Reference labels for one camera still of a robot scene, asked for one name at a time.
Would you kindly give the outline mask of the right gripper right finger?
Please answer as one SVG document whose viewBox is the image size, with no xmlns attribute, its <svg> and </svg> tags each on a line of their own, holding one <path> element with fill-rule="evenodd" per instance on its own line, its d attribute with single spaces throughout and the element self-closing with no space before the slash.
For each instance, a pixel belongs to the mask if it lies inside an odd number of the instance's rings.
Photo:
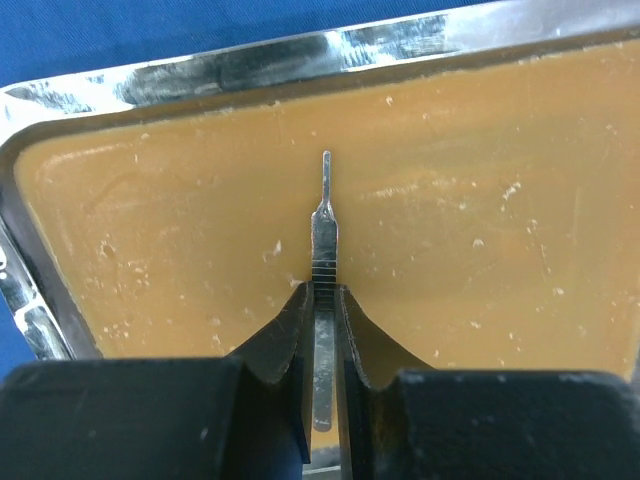
<svg viewBox="0 0 640 480">
<path fill-rule="evenodd" d="M 436 370 L 335 292 L 346 479 L 635 479 L 639 399 L 598 371 Z"/>
</svg>

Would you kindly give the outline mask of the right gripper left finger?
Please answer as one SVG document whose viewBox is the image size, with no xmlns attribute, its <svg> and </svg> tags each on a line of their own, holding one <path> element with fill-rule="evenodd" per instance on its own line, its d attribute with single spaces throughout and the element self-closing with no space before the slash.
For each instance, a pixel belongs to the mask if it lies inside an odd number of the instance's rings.
<svg viewBox="0 0 640 480">
<path fill-rule="evenodd" d="M 310 460 L 313 288 L 234 353 L 35 362 L 1 387 L 5 479 L 298 479 Z"/>
</svg>

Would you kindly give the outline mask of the steel tray with orange mat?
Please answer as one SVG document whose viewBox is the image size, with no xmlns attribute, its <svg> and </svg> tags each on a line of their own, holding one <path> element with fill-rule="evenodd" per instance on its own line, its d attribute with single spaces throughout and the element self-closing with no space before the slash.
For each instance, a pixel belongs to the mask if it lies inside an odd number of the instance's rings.
<svg viewBox="0 0 640 480">
<path fill-rule="evenodd" d="M 1 288 L 36 355 L 229 353 L 310 276 L 437 368 L 639 347 L 639 5 L 504 1 L 1 91 Z"/>
</svg>

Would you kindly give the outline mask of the blue surgical drape cloth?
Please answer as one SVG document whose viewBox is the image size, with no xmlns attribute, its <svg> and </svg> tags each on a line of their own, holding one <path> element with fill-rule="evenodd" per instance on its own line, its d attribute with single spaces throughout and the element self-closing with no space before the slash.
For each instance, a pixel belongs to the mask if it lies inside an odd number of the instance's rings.
<svg viewBox="0 0 640 480">
<path fill-rule="evenodd" d="M 67 324 L 77 359 L 221 356 L 309 276 L 325 149 L 359 225 L 353 153 L 389 93 L 283 95 L 354 57 L 358 24 L 448 1 L 5 1 L 1 369 Z"/>
</svg>

